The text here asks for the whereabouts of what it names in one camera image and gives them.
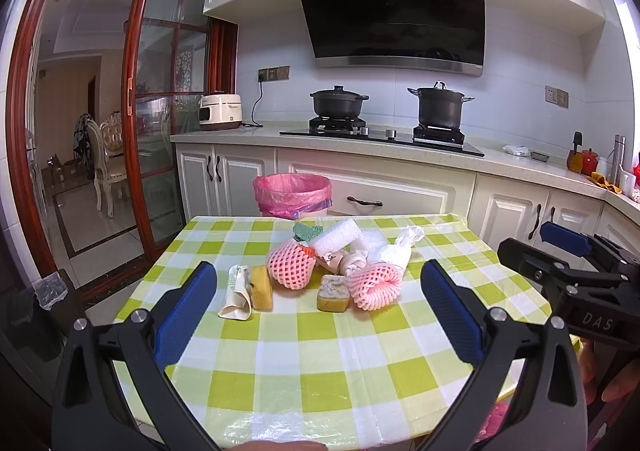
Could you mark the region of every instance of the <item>ceiling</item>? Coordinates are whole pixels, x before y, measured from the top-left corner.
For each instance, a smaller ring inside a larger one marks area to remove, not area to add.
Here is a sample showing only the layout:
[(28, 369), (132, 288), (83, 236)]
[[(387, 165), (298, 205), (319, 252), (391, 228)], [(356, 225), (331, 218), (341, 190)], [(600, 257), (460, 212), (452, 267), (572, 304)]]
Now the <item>ceiling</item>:
[(47, 0), (40, 59), (124, 47), (131, 0)]

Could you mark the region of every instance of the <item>black pot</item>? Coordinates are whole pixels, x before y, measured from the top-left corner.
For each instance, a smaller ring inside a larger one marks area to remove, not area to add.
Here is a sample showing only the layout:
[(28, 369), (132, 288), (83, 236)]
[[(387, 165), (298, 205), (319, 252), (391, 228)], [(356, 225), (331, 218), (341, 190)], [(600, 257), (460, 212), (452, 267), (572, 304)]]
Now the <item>black pot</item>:
[(369, 96), (348, 92), (342, 86), (309, 95), (314, 99), (315, 113), (329, 119), (356, 119), (362, 110), (362, 102), (369, 99)]
[(465, 97), (465, 94), (447, 90), (442, 81), (436, 81), (433, 88), (408, 88), (414, 96), (420, 99), (418, 122), (422, 126), (436, 126), (438, 128), (460, 129), (462, 103), (475, 99)]

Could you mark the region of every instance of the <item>foam fruit net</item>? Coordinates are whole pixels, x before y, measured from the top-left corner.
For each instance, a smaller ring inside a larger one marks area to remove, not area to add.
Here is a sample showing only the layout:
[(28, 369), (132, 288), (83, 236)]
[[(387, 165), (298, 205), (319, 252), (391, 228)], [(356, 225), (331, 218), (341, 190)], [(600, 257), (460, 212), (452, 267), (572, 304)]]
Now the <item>foam fruit net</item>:
[(267, 269), (273, 279), (292, 290), (306, 287), (314, 270), (313, 250), (295, 240), (287, 240), (267, 256)]
[(375, 310), (391, 303), (400, 294), (402, 273), (394, 265), (376, 263), (354, 272), (348, 279), (349, 292), (357, 306)]

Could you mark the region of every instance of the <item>green and white tablecloth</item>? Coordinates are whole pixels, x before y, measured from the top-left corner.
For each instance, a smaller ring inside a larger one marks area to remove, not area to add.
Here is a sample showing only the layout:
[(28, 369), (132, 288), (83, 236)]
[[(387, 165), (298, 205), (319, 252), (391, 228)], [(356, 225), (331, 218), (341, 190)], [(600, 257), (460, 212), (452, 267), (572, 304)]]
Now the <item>green and white tablecloth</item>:
[[(543, 323), (548, 303), (454, 215), (354, 217), (390, 242), (403, 226), (426, 236), (413, 250), (394, 304), (364, 312), (316, 310), (319, 280), (300, 291), (274, 288), (273, 311), (250, 320), (223, 320), (228, 269), (262, 265), (269, 250), (292, 237), (293, 222), (263, 218), (196, 217), (150, 269), (117, 316), (151, 309), (203, 260), (218, 271), (218, 292), (177, 365), (167, 375), (192, 413), (221, 446), (251, 439), (320, 441), (354, 450), (403, 441), (431, 431), (468, 378), (420, 290), (423, 263), (437, 258), (452, 279), (487, 305), (518, 320)], [(335, 218), (309, 219), (325, 227)], [(503, 394), (514, 389), (514, 363)], [(122, 363), (118, 377), (133, 415), (151, 424)]]

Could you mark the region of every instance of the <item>trash can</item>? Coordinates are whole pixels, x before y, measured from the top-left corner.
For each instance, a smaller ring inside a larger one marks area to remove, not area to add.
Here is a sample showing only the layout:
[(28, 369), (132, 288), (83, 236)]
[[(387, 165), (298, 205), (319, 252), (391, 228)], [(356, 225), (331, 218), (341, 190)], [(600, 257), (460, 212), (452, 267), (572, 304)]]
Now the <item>trash can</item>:
[(321, 175), (275, 173), (254, 180), (255, 201), (262, 216), (297, 220), (324, 216), (331, 202), (331, 181)]

